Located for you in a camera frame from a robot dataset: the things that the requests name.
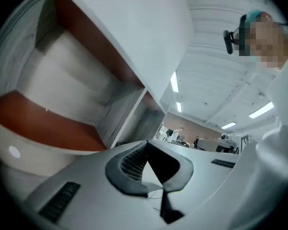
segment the black slot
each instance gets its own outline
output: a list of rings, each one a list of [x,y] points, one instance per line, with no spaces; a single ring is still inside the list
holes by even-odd
[[[39,214],[54,223],[57,222],[79,188],[79,184],[67,182],[40,210]]]
[[[211,163],[214,163],[214,164],[217,164],[220,166],[224,166],[227,168],[234,168],[234,166],[235,166],[235,163],[227,162],[227,161],[223,161],[223,160],[219,160],[219,159],[215,159],[215,160],[211,161]]]

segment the brown shelf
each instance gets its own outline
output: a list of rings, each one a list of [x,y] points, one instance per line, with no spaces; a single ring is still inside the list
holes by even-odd
[[[95,127],[46,111],[17,91],[0,98],[0,124],[20,136],[52,147],[106,150]]]

